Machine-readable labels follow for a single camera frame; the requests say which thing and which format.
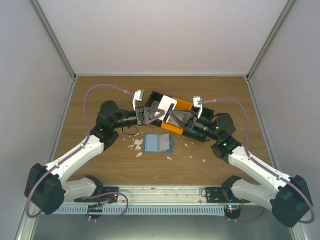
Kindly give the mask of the white magnetic stripe card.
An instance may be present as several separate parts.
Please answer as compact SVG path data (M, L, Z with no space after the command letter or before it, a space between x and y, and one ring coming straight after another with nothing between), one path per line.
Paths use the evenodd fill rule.
M177 105L176 99L169 97L167 95L163 95L157 106L157 109L163 110L164 115L162 115L158 119L163 122L168 122L168 120L170 119L169 110L173 110L176 107L176 105Z

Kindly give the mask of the blue card holder wallet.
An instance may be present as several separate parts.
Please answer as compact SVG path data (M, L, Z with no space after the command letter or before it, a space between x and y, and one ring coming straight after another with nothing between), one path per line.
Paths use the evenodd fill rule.
M174 151L174 138L169 134L170 148L167 151L159 151L159 136L161 134L146 134L143 136L143 148L144 153L172 153Z

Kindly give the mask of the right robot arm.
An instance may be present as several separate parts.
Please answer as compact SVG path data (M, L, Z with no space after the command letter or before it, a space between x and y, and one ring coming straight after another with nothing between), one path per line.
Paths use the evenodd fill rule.
M214 140L211 149L217 158L258 182L252 184L238 176L229 177L222 184L223 200L232 203L243 199L259 205L289 228L297 223L310 224L315 220L306 180L299 175L292 177L280 172L250 153L246 145L232 136L236 128L229 114L219 113L213 121L198 117L191 110L170 110L168 114L184 130Z

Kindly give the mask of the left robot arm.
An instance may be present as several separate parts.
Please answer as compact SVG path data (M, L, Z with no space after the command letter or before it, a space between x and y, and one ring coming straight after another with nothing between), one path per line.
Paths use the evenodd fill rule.
M103 153L117 140L116 128L132 125L148 125L166 114L161 105L158 107L142 106L133 111L120 109L115 101L102 103L95 126L91 128L78 145L60 158L41 165L36 163L29 170L24 195L27 198L25 214L36 218L38 214L30 213L34 204L41 213L50 215L62 203L78 198L88 198L98 202L103 197L103 189L88 177L69 181L70 176L93 157Z

